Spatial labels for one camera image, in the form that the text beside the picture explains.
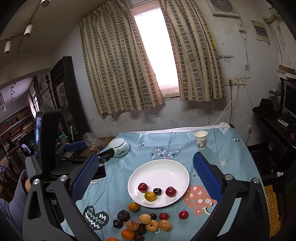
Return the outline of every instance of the hand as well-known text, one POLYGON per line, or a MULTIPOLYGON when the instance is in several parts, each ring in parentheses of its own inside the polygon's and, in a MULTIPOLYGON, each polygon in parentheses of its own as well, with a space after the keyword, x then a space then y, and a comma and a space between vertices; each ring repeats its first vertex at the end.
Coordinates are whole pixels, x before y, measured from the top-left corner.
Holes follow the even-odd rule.
POLYGON ((31 188, 31 184, 30 184, 29 179, 27 179, 27 180, 25 181, 25 189, 26 189, 26 192, 27 192, 27 193, 29 193, 30 188, 31 188))

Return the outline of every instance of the paper cup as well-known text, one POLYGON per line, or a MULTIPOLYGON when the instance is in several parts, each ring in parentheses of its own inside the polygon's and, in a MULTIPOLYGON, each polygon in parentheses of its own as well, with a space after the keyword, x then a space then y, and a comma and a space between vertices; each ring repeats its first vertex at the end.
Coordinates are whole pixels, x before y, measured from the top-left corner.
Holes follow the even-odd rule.
POLYGON ((194 133, 196 146, 198 149, 204 149, 207 145, 207 132, 197 131, 194 133))

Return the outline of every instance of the white ceramic bowl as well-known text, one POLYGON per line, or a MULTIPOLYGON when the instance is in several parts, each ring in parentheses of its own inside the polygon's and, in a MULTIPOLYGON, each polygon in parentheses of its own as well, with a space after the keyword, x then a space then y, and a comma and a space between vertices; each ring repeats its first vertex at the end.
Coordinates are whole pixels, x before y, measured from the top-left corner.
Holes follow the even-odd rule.
POLYGON ((129 144, 123 138, 115 138, 108 144, 114 150, 114 157, 122 157, 129 151, 129 144))
POLYGON ((138 204, 149 208, 160 208, 178 201, 187 191, 189 185, 189 174, 187 169, 174 160, 162 159, 150 161, 137 168, 129 178, 128 193, 138 204), (161 188, 162 193, 156 196, 152 202, 144 198, 144 193, 138 190, 140 183, 148 185, 148 191, 161 188), (177 190, 174 197, 165 194, 166 189, 172 186, 177 190))

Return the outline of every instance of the blue gripper pad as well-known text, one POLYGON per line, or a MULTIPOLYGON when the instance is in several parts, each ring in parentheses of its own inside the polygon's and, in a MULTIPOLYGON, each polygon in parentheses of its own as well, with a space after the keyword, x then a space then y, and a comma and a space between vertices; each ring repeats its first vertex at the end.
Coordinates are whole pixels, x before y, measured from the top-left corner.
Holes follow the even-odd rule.
POLYGON ((75 203, 77 200, 81 200, 90 181, 94 177, 99 167, 99 157, 93 154, 88 160, 87 164, 80 170, 71 186, 71 198, 75 203))
POLYGON ((72 151, 76 151, 78 149, 84 148, 85 146, 86 146, 85 141, 77 141, 77 142, 66 145, 65 151, 72 152, 72 151))
POLYGON ((207 160, 202 158, 199 152, 196 152, 193 156, 193 167, 196 170, 199 178, 201 179, 205 189, 209 193, 210 197, 217 202, 220 202, 222 198, 221 184, 215 177, 211 169, 206 164, 207 160))

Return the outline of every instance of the remote control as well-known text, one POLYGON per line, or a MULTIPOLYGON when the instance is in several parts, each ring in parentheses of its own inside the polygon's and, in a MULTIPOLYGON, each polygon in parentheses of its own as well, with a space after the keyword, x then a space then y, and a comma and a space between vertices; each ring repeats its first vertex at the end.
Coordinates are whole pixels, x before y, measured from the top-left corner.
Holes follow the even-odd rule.
POLYGON ((281 118, 278 118, 278 122, 281 123, 283 126, 287 127, 289 124, 282 120, 281 118))

